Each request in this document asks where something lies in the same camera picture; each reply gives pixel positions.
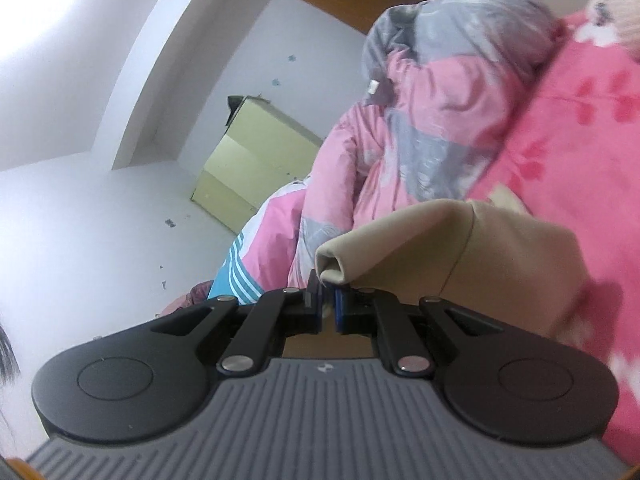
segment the black hair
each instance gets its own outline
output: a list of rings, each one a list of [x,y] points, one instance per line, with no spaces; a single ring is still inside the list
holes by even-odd
[[[12,381],[20,373],[9,338],[0,326],[0,384]]]

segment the metal screw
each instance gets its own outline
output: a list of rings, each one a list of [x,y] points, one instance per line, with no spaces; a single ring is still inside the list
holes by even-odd
[[[246,355],[230,355],[222,359],[221,366],[227,372],[245,372],[254,365],[254,360]]]
[[[423,372],[431,363],[425,357],[419,355],[406,355],[398,359],[398,367],[403,372]]]

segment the blue striped fabric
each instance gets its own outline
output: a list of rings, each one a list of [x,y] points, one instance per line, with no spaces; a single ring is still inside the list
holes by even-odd
[[[256,303],[264,290],[251,277],[239,257],[244,235],[240,233],[229,249],[225,263],[222,265],[213,286],[209,292],[209,299],[222,294],[229,294],[238,298],[240,304]]]

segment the gray ribbed panel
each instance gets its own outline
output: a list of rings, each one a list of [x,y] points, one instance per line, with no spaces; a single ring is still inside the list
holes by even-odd
[[[222,383],[187,425],[146,444],[83,447],[55,438],[30,459],[47,480],[615,480],[599,441],[523,449],[470,430],[430,383],[378,360],[272,360]]]

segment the pink and gray comforter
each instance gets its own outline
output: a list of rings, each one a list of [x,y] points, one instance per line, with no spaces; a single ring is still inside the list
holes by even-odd
[[[331,238],[418,202],[464,198],[501,149],[555,28],[541,0],[433,0],[385,12],[364,49],[369,95],[314,163],[288,284],[305,286]]]

